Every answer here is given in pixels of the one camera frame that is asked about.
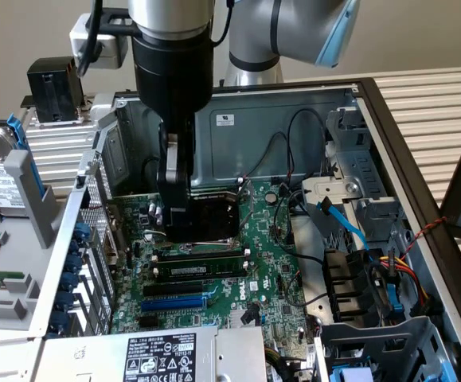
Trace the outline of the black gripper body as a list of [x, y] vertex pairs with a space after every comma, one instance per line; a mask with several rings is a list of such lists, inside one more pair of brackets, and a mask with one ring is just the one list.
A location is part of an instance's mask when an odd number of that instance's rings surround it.
[[170, 128], [200, 111], [213, 92], [213, 42], [207, 29], [185, 40], [131, 39], [140, 100]]

